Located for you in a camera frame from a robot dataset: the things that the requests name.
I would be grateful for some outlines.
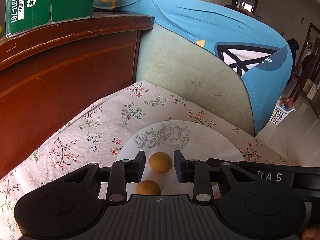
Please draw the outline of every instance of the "white plastic basket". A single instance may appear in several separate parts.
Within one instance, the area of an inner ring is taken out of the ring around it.
[[[288,102],[290,105],[289,111],[283,110],[280,106],[278,106],[278,104],[276,105],[271,115],[270,122],[274,123],[275,125],[278,125],[289,113],[291,113],[292,111],[295,111],[291,99],[288,100]]]

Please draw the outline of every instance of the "tiled floor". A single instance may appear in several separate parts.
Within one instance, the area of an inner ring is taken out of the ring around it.
[[[278,125],[268,122],[257,139],[293,165],[320,167],[320,119],[305,93],[295,109]]]

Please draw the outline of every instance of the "fingernail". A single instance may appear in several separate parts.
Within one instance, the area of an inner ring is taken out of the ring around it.
[[[315,237],[316,235],[316,228],[311,227],[311,228],[307,228],[306,230],[304,230],[305,236],[306,238],[310,239]]]

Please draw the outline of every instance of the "hand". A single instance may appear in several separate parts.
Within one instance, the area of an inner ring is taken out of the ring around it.
[[[320,224],[305,229],[302,240],[320,240]]]

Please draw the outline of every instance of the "rose line drawing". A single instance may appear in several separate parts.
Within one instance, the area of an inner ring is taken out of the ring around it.
[[[193,133],[193,130],[190,131],[185,122],[182,123],[181,127],[174,123],[162,124],[159,130],[154,131],[151,128],[150,132],[146,131],[141,135],[137,133],[134,141],[140,149],[160,146],[160,142],[174,149],[184,149],[188,147],[190,133]]]

